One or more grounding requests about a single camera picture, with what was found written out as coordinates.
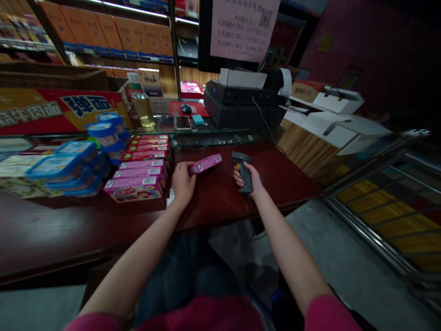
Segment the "hand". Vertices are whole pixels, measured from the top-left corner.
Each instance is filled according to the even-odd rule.
[[[188,175],[188,167],[194,162],[180,162],[176,165],[173,173],[173,189],[175,191],[175,201],[182,204],[185,208],[193,197],[196,175],[191,178]]]
[[[253,183],[253,192],[251,193],[251,197],[254,198],[256,194],[265,190],[265,188],[263,187],[262,182],[260,181],[260,176],[256,168],[254,168],[251,164],[248,164],[246,162],[244,162],[243,165],[245,166],[245,168],[249,170],[251,174],[251,182]],[[233,177],[236,180],[236,184],[239,187],[245,186],[239,171],[237,171],[237,166],[234,167]]]

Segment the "person's left hand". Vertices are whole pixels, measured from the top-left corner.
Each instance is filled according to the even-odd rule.
[[[194,186],[196,185],[196,175],[190,178],[188,175],[188,167],[194,162],[180,162],[176,165],[173,173],[173,189],[175,191],[175,201],[187,207],[193,197]]]

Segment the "red wall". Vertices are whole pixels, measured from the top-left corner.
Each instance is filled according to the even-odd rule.
[[[318,50],[324,36],[328,52]],[[300,67],[309,80],[337,85],[353,65],[363,69],[353,90],[365,99],[364,112],[386,106],[415,109],[429,97],[440,34],[379,0],[329,0]]]

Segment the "dark wood counter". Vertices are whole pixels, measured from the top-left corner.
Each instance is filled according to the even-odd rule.
[[[319,196],[321,189],[271,144],[177,149],[174,164],[220,153],[223,162],[199,175],[177,230],[215,226],[256,216],[232,178],[231,151],[253,158],[281,210]],[[171,180],[165,196],[168,197]],[[0,192],[0,284],[122,253],[166,208],[166,198],[118,204],[93,198],[22,200]]]

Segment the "printed notice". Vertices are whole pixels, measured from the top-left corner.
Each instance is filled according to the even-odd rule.
[[[213,0],[210,55],[260,63],[280,0]]]

